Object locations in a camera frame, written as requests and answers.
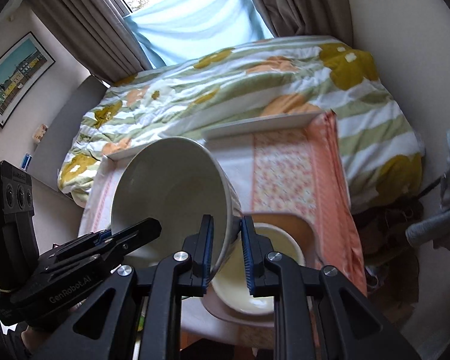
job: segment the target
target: blue fabric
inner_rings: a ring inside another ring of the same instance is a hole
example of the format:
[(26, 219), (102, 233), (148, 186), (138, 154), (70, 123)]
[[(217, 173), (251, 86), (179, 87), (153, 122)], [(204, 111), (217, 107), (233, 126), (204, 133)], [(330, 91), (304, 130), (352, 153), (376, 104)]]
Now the blue fabric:
[(273, 38), (252, 0), (164, 0), (125, 22), (157, 68)]

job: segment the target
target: bowl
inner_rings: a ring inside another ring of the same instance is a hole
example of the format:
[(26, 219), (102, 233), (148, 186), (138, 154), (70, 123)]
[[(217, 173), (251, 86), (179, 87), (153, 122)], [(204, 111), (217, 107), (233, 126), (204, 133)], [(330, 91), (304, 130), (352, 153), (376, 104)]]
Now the bowl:
[(214, 217), (213, 277), (238, 233), (238, 197), (202, 145), (165, 138), (140, 151), (125, 169), (113, 200), (111, 231), (115, 234), (146, 218), (160, 222), (161, 235), (125, 257), (127, 264), (146, 268), (181, 250), (185, 238), (199, 232), (204, 214)]
[[(269, 237), (275, 251), (293, 258), (299, 265), (305, 265), (299, 245), (286, 231), (268, 223), (255, 223), (255, 231)], [(248, 292), (240, 239), (233, 245), (211, 285), (222, 302), (233, 310), (248, 315), (267, 315), (274, 311), (273, 297), (254, 298)]]

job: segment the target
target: picture frame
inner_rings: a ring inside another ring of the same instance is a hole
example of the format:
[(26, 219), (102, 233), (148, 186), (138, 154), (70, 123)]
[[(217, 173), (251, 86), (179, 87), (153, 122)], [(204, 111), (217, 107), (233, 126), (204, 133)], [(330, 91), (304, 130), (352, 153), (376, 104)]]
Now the picture frame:
[(55, 63), (32, 32), (0, 58), (0, 127), (3, 128), (22, 98)]

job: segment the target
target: silver bolt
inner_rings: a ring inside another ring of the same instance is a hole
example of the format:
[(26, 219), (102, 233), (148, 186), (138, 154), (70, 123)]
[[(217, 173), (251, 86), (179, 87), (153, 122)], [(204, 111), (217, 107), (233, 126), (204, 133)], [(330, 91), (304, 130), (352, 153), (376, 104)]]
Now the silver bolt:
[(116, 270), (120, 276), (128, 276), (130, 273), (132, 273), (133, 268), (131, 266), (124, 266), (122, 265), (120, 268)]
[(188, 258), (188, 253), (186, 251), (178, 251), (173, 255), (175, 261), (185, 261)]
[(333, 265), (324, 267), (324, 274), (326, 274), (327, 276), (336, 276), (337, 273), (339, 273), (339, 271)]
[(282, 259), (282, 254), (279, 253), (278, 251), (271, 251), (268, 255), (267, 258), (270, 261), (280, 261)]

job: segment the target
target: bed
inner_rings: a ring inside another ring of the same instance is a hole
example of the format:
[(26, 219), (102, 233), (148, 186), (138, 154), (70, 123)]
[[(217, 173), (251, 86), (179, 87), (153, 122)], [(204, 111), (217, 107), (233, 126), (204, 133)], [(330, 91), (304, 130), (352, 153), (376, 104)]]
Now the bed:
[[(98, 97), (87, 97), (86, 106), (96, 105), (84, 116), (74, 110), (73, 123), (80, 122), (66, 139), (63, 164), (55, 162), (47, 172), (54, 179), (59, 168), (60, 190), (80, 205), (104, 155), (167, 136), (199, 139), (203, 129), (230, 121), (316, 109), (336, 114), (352, 212), (416, 193), (421, 182), (419, 143), (381, 84), (372, 56), (332, 37), (277, 38), (219, 50), (138, 73)], [(44, 140), (53, 135), (51, 127)]]

